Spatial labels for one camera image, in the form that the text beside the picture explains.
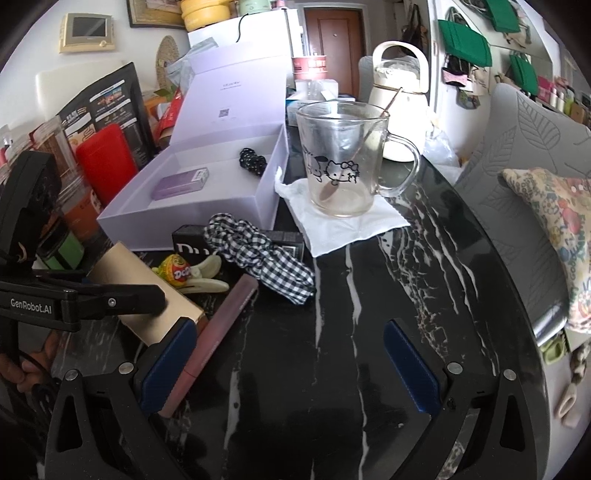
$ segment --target brown wooden door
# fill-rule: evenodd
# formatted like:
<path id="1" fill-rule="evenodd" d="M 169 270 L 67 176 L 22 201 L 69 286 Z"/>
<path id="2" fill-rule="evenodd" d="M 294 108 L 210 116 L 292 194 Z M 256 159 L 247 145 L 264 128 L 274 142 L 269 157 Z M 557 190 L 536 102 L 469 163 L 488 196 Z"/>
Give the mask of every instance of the brown wooden door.
<path id="1" fill-rule="evenodd" d="M 326 55 L 328 78 L 339 93 L 359 95 L 359 59 L 365 55 L 361 10 L 306 8 L 310 54 Z"/>

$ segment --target white refrigerator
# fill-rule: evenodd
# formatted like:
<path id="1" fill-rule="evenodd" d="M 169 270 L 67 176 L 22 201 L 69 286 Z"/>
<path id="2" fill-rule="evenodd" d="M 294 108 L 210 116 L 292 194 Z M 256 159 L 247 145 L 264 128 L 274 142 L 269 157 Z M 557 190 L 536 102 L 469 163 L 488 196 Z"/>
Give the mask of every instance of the white refrigerator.
<path id="1" fill-rule="evenodd" d="M 189 33 L 189 43 L 193 47 L 211 37 L 218 46 L 224 47 L 236 43 L 240 36 L 240 42 L 256 41 L 273 46 L 273 48 L 277 48 L 279 45 L 288 57 L 285 62 L 287 84 L 295 87 L 291 58 L 304 55 L 302 32 L 297 10 L 281 9 L 231 18 L 199 28 Z"/>

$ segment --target blue gripper pad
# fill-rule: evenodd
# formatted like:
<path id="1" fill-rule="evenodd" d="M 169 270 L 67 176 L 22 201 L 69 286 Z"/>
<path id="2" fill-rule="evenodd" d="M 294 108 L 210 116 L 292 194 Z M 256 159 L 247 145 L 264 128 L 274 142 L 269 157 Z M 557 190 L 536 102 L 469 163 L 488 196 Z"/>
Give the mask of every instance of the blue gripper pad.
<path id="1" fill-rule="evenodd" d="M 439 382 L 394 321 L 384 328 L 384 346 L 417 409 L 437 415 L 441 410 Z"/>
<path id="2" fill-rule="evenodd" d="M 162 410 L 196 343 L 195 322 L 181 317 L 165 337 L 150 345 L 139 359 L 133 389 L 144 414 Z"/>

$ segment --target kettle handle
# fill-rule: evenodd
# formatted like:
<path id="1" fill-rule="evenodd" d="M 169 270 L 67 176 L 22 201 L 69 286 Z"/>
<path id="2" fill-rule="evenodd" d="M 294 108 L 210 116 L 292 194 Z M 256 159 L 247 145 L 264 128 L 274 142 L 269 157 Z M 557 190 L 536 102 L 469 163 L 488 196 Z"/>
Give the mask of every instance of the kettle handle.
<path id="1" fill-rule="evenodd" d="M 389 49 L 390 47 L 404 47 L 409 49 L 413 52 L 418 58 L 418 65 L 419 65 L 419 72 L 418 72 L 418 92 L 417 93 L 427 93 L 429 91 L 429 63 L 427 62 L 427 57 L 414 45 L 410 43 L 404 43 L 401 41 L 385 41 L 381 43 L 374 50 L 374 69 L 378 66 L 378 64 L 382 61 L 382 55 L 384 52 Z"/>

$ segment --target purple small box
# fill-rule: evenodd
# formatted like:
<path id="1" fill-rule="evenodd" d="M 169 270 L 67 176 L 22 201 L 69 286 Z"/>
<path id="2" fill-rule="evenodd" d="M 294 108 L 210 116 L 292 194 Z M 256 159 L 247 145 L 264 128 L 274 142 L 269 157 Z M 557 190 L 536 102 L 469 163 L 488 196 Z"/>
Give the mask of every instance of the purple small box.
<path id="1" fill-rule="evenodd" d="M 207 168 L 196 168 L 164 177 L 152 191 L 152 199 L 161 200 L 183 193 L 198 192 L 203 188 L 208 177 Z"/>

